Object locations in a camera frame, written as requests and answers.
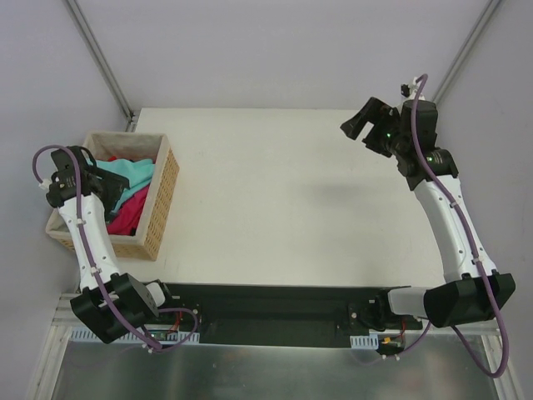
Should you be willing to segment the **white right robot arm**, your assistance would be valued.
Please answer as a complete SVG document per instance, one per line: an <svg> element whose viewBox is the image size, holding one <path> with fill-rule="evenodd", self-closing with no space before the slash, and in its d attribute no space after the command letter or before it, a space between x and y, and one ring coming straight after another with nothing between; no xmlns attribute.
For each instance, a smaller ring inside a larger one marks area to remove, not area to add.
<svg viewBox="0 0 533 400"><path fill-rule="evenodd" d="M391 107L371 97L341 125L355 140L372 128L366 148L397 160L397 168L423 207L440 251L444 284L434 288L383 289L368 310L369 326L394 328L405 316L428 320L437 328L491 320L516 290L514 278L501 274L486 254L476 231L466 231L455 204L463 200L458 169L451 153L436 146L438 111L433 102L406 100Z"/></svg>

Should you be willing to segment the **pink t shirt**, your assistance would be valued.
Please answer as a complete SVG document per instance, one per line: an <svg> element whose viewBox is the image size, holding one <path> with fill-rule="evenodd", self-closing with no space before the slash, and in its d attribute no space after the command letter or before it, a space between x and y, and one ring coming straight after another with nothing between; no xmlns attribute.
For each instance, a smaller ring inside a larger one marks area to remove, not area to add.
<svg viewBox="0 0 533 400"><path fill-rule="evenodd" d="M138 224L147 199L149 185L135 192L119 208L116 217L107 225L110 235L134 236L137 233Z"/></svg>

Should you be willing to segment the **wicker basket with cloth liner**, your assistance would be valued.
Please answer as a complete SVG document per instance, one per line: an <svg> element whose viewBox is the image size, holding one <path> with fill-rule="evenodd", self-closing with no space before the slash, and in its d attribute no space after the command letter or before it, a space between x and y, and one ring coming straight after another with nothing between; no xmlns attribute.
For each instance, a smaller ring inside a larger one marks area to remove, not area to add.
<svg viewBox="0 0 533 400"><path fill-rule="evenodd" d="M97 216L88 206L82 206L86 238L81 239L77 246L84 250L83 243L86 242L96 261L100 259L97 251L102 251L104 246L111 246L112 252L119 258L157 260L179 173L167 135L90 132L80 147L86 148L83 152L86 159L90 156L101 161L107 161L112 156L134 161L150 158L155 164L155 171L134 236L109 235L104 217Z"/></svg>

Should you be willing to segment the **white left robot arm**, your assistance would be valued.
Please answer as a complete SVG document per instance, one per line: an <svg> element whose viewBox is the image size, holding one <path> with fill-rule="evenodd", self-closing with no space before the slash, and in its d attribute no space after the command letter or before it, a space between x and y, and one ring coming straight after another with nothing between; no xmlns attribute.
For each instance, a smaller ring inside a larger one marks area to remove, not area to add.
<svg viewBox="0 0 533 400"><path fill-rule="evenodd" d="M46 149L57 170L50 179L40 178L39 185L70 232L80 271L73 313L104 343L131 333L149 349L161 350L145 325L151 319L169 323L177 306L161 281L142 283L120 272L107 232L106 216L127 186L126 178L97 167L84 147Z"/></svg>

